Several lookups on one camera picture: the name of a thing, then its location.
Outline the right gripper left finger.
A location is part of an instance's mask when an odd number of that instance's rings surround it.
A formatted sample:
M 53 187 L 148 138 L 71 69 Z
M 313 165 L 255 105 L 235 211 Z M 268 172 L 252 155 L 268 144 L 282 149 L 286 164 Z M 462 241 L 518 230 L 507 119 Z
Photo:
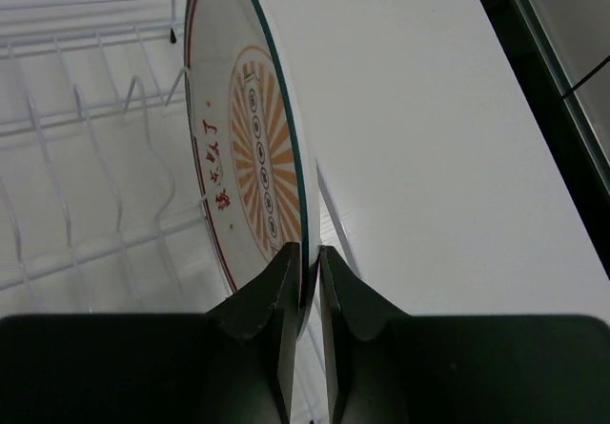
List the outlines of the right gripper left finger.
M 5 423 L 286 423 L 300 248 L 206 313 L 1 321 Z

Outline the white plate orange sunburst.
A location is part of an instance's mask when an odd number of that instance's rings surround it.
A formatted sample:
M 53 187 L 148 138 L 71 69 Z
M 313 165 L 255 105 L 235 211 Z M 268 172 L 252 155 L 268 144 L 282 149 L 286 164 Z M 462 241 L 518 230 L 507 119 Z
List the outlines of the white plate orange sunburst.
M 193 159 L 219 264 L 238 291 L 295 243 L 303 329 L 320 239 L 315 156 L 265 0 L 187 0 L 184 64 Z

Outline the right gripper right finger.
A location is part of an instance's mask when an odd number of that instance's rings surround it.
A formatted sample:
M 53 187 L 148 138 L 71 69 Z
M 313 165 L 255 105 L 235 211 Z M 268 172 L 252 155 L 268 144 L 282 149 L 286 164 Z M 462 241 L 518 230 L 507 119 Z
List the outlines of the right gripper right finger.
M 609 329 L 577 314 L 415 316 L 320 250 L 334 423 L 605 423 Z

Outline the aluminium table frame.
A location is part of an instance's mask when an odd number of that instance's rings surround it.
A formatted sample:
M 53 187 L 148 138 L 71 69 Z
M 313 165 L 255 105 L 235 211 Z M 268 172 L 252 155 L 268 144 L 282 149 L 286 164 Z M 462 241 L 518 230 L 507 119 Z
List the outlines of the aluminium table frame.
M 609 161 L 544 35 L 531 0 L 480 0 L 572 196 L 601 264 L 609 265 Z

